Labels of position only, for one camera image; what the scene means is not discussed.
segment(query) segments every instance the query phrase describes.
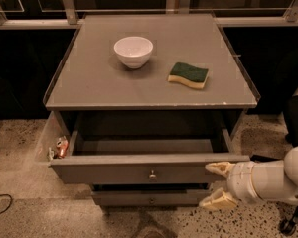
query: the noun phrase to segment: concrete floor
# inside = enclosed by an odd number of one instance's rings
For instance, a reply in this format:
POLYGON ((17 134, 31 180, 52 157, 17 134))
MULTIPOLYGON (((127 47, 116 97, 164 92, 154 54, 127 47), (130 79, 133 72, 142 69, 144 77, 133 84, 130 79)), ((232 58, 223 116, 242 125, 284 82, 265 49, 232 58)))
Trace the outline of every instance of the concrete floor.
MULTIPOLYGON (((62 184, 49 168, 47 145, 60 133, 53 121, 0 121, 0 194, 14 198, 0 215, 0 237, 283 237, 278 223, 295 208, 284 203, 240 204, 216 212, 115 208, 103 215, 87 185, 62 184)), ((291 149, 286 133, 282 117, 245 115, 233 144, 244 155, 282 158, 291 149)), ((7 203, 0 198, 0 209, 7 203)), ((298 237, 298 227, 293 237, 298 237)))

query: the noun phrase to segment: green scouring pad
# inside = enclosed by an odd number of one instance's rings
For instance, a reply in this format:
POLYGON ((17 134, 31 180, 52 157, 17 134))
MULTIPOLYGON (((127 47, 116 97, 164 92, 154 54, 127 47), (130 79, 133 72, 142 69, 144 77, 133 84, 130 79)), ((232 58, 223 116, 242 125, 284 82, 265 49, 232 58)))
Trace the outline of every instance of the green scouring pad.
POLYGON ((177 62, 168 76, 169 82, 179 82, 191 88, 202 89, 208 78, 209 70, 177 62))

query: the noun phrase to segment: white robot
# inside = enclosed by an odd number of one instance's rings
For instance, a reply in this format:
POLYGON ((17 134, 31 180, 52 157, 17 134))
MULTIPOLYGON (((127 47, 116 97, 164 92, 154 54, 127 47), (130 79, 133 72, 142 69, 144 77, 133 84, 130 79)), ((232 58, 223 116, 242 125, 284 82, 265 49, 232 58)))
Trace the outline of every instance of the white robot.
POLYGON ((298 147, 287 153, 284 160, 265 163, 210 163, 206 169, 226 177, 226 186, 217 189, 200 202, 209 210, 230 209, 238 204, 260 201, 280 201, 296 205, 291 220, 283 220, 280 231, 292 235, 298 222, 298 147))

